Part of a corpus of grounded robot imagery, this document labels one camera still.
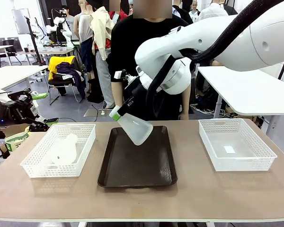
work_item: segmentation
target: black tray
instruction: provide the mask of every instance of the black tray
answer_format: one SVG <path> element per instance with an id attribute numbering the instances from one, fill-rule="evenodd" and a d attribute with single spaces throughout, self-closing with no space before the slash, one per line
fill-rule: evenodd
<path id="1" fill-rule="evenodd" d="M 122 128 L 110 132 L 98 185 L 104 188 L 146 188 L 177 182 L 174 158 L 165 126 L 156 126 L 140 146 Z"/>

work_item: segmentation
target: white mesh basket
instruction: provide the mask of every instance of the white mesh basket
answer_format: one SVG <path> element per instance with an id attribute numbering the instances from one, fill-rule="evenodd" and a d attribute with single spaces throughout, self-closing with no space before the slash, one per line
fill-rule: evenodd
<path id="1" fill-rule="evenodd" d="M 69 134 L 75 134 L 78 137 L 77 158 L 70 165 L 56 165 L 49 160 L 47 152 L 54 143 L 65 139 Z M 31 178 L 80 176 L 95 138 L 95 124 L 53 125 L 22 161 L 21 166 Z"/>
<path id="2" fill-rule="evenodd" d="M 277 155 L 243 119 L 199 120 L 216 171 L 267 171 Z"/>

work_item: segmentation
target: white bottle in basket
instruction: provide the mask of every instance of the white bottle in basket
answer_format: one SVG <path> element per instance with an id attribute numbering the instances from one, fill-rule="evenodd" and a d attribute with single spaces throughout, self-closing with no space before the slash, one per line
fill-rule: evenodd
<path id="1" fill-rule="evenodd" d="M 73 163 L 77 158 L 77 141 L 78 137 L 75 134 L 69 134 L 64 140 L 52 145 L 48 151 L 51 161 L 57 165 Z"/>
<path id="2" fill-rule="evenodd" d="M 118 113 L 119 109 L 120 107 L 116 105 L 109 116 L 121 125 L 135 145 L 143 144 L 150 136 L 153 125 L 127 113 L 124 116 L 120 116 Z"/>

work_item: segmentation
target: black shirt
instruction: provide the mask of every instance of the black shirt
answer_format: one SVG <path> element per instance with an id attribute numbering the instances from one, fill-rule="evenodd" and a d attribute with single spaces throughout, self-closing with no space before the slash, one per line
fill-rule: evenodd
<path id="1" fill-rule="evenodd" d="M 169 31 L 178 26 L 187 26 L 181 18 L 173 15 L 170 19 L 154 23 L 145 19 L 134 19 L 133 15 L 117 23 L 112 31 L 111 37 L 111 54 L 108 57 L 109 72 L 112 82 L 119 82 L 114 79 L 116 71 L 126 70 L 132 76 L 137 76 L 135 54 L 139 46 L 145 41 L 162 37 Z M 182 96 L 169 95 L 164 91 L 160 91 L 155 97 L 155 111 L 157 118 L 150 114 L 150 110 L 146 109 L 146 92 L 144 96 L 135 99 L 133 109 L 130 114 L 144 119 L 150 120 L 177 120 L 179 109 L 182 102 Z"/>
<path id="2" fill-rule="evenodd" d="M 183 20 L 185 20 L 190 25 L 193 23 L 193 20 L 191 19 L 189 13 L 185 9 L 181 9 L 177 5 L 173 5 L 173 7 L 177 10 L 177 12 L 180 14 Z"/>

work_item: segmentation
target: white paper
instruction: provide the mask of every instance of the white paper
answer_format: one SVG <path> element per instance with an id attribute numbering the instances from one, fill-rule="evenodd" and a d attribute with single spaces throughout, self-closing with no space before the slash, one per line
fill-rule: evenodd
<path id="1" fill-rule="evenodd" d="M 232 148 L 232 146 L 224 146 L 224 149 L 227 154 L 235 154 L 235 150 Z"/>

